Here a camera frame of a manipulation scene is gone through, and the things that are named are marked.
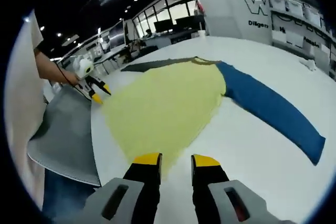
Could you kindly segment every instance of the person's arm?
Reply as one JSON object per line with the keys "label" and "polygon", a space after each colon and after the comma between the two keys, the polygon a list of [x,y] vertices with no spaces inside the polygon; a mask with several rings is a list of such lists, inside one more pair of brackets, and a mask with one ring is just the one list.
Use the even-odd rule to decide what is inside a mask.
{"label": "person's arm", "polygon": [[50,61],[38,48],[34,49],[34,55],[40,78],[60,83],[68,83],[69,80],[72,85],[78,83],[78,77],[74,73],[58,68],[57,65]]}

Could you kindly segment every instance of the person's hand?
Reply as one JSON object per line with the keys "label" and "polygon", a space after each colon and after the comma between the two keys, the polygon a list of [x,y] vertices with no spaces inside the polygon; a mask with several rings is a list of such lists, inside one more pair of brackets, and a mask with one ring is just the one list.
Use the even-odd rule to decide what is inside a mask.
{"label": "person's hand", "polygon": [[75,86],[75,85],[78,84],[79,78],[78,78],[78,76],[75,73],[72,73],[72,72],[69,72],[69,71],[65,71],[64,75],[67,78],[66,83],[68,83],[68,81],[70,81],[70,83],[73,86]]}

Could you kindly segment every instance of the black ceiling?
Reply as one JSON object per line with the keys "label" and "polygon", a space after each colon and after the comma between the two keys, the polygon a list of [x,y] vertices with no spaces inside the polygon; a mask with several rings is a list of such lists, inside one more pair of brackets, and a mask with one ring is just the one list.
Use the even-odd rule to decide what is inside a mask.
{"label": "black ceiling", "polygon": [[[90,0],[33,0],[33,3],[37,21],[40,27],[45,27],[42,34],[46,54],[53,58],[62,56],[69,47],[73,47],[61,47],[66,38],[78,34],[80,38],[77,41],[84,41],[99,27],[104,30],[118,22],[119,18],[132,18],[153,1],[119,0],[104,8],[92,7]],[[62,33],[62,36],[57,37],[56,33]]]}

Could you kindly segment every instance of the blue sleeve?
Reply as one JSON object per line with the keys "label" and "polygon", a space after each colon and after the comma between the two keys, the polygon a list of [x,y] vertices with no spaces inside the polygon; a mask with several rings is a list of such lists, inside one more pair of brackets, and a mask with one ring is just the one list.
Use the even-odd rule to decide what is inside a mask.
{"label": "blue sleeve", "polygon": [[252,76],[224,62],[216,64],[226,82],[225,96],[296,144],[317,165],[325,138],[290,102]]}

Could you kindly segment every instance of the white robot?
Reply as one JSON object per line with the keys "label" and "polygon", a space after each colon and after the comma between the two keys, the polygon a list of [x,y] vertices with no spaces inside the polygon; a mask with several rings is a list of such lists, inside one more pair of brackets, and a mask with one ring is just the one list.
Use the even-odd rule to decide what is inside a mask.
{"label": "white robot", "polygon": [[111,95],[111,91],[105,82],[97,77],[90,75],[95,67],[93,65],[92,59],[89,56],[77,56],[76,59],[73,61],[72,67],[76,75],[80,79],[76,87],[78,87],[81,92],[84,92],[85,96],[100,104],[103,103],[99,95],[93,90],[93,84],[95,84],[105,93]]}

